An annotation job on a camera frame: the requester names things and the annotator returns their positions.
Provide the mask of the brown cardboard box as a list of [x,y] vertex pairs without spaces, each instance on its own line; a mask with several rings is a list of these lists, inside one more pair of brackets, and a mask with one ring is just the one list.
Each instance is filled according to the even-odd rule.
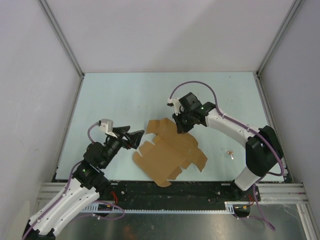
[[196,138],[189,133],[179,134],[169,118],[150,120],[146,133],[155,137],[144,142],[132,158],[159,187],[170,186],[170,180],[175,180],[191,164],[200,172],[205,168],[208,158],[199,149]]

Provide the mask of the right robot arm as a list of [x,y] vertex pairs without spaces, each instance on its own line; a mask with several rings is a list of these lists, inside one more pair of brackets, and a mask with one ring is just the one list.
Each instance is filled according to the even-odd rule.
[[221,112],[212,102],[202,104],[191,92],[181,98],[169,98],[167,105],[174,108],[172,118],[179,134],[202,125],[227,135],[244,147],[245,167],[230,188],[231,196],[237,201],[247,197],[249,188],[282,162],[284,154],[280,142],[275,130],[268,125],[262,128],[245,125]]

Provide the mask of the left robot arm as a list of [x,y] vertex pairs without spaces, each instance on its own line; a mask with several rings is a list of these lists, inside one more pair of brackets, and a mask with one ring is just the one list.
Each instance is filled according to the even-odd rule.
[[72,167],[62,190],[29,218],[22,239],[54,240],[86,206],[110,196],[112,184],[103,170],[120,149],[136,150],[145,131],[131,132],[129,125],[109,127],[102,121],[96,122],[96,126],[106,135],[104,143],[91,141],[83,159]]

